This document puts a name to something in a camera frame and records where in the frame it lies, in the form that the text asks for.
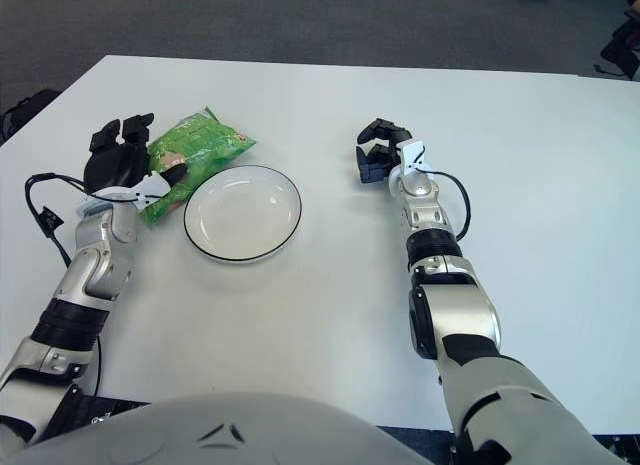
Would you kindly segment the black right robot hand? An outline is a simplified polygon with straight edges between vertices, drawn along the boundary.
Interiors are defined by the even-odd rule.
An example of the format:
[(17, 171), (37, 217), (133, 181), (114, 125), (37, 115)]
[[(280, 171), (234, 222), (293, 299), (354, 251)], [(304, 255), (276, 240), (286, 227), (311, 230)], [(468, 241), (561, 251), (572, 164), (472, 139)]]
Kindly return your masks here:
[(424, 162), (425, 146), (405, 128), (375, 119), (357, 137), (356, 161), (362, 183), (397, 178), (407, 190), (424, 194), (431, 188)]

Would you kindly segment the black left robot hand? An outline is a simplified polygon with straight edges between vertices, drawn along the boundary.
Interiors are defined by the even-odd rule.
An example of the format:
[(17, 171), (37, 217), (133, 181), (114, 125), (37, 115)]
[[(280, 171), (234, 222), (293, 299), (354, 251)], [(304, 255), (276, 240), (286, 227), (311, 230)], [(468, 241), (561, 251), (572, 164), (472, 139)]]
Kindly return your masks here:
[(113, 120), (92, 135), (83, 189), (94, 201), (130, 204), (142, 211), (169, 194), (186, 177), (179, 162), (158, 172), (150, 168), (147, 148), (152, 113)]

